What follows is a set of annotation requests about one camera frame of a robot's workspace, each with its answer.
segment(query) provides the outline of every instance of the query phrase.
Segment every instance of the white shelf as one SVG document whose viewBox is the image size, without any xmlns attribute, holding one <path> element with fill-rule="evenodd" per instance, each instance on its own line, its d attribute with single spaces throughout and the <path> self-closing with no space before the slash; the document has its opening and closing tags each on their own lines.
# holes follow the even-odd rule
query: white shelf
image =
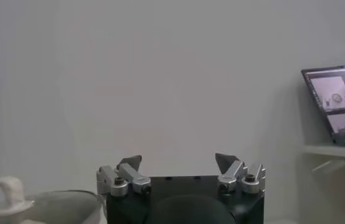
<svg viewBox="0 0 345 224">
<path fill-rule="evenodd" d="M 309 154 L 345 157 L 345 147 L 333 144 L 306 145 L 304 152 Z"/>
</svg>

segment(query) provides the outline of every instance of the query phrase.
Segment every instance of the laptop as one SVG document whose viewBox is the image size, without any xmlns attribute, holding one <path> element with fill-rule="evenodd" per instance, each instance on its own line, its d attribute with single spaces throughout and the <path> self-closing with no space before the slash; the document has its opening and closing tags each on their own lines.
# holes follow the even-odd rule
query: laptop
<svg viewBox="0 0 345 224">
<path fill-rule="evenodd" d="M 345 66 L 301 71 L 332 140 L 345 145 Z"/>
</svg>

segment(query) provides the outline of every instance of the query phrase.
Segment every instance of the gray wall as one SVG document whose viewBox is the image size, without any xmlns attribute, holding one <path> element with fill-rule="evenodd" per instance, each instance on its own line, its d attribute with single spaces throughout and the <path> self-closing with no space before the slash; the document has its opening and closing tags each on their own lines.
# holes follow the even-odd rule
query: gray wall
<svg viewBox="0 0 345 224">
<path fill-rule="evenodd" d="M 337 64 L 340 0 L 0 1 L 0 175 L 93 191 L 124 156 L 210 175 L 224 152 L 268 168 L 267 219 L 345 223 L 299 156 L 328 140 L 299 71 Z"/>
</svg>

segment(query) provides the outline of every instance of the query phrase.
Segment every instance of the bolt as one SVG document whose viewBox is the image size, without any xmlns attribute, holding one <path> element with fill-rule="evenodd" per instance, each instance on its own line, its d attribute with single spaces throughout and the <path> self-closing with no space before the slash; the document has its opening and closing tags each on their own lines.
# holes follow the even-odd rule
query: bolt
<svg viewBox="0 0 345 224">
<path fill-rule="evenodd" d="M 151 187 L 150 186 L 145 186 L 141 189 L 141 193 L 143 195 L 149 195 L 151 193 Z"/>
<path fill-rule="evenodd" d="M 221 192 L 228 191 L 228 187 L 225 184 L 221 184 L 219 186 L 219 191 L 221 191 Z"/>
<path fill-rule="evenodd" d="M 253 174 L 247 174 L 246 175 L 246 182 L 248 182 L 248 183 L 255 182 L 255 176 Z"/>
<path fill-rule="evenodd" d="M 121 177 L 116 177 L 114 179 L 114 185 L 121 185 L 124 183 L 124 179 L 122 179 Z"/>
</svg>

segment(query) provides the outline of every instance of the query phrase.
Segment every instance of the white handle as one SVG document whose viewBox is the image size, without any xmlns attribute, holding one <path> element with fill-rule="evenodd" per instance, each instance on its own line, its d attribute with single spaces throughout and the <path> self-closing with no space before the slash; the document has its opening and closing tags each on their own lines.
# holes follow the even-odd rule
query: white handle
<svg viewBox="0 0 345 224">
<path fill-rule="evenodd" d="M 23 184 L 18 178 L 1 177 L 0 188 L 9 204 L 8 208 L 0 209 L 0 216 L 16 214 L 32 206 L 32 201 L 25 201 Z"/>
</svg>

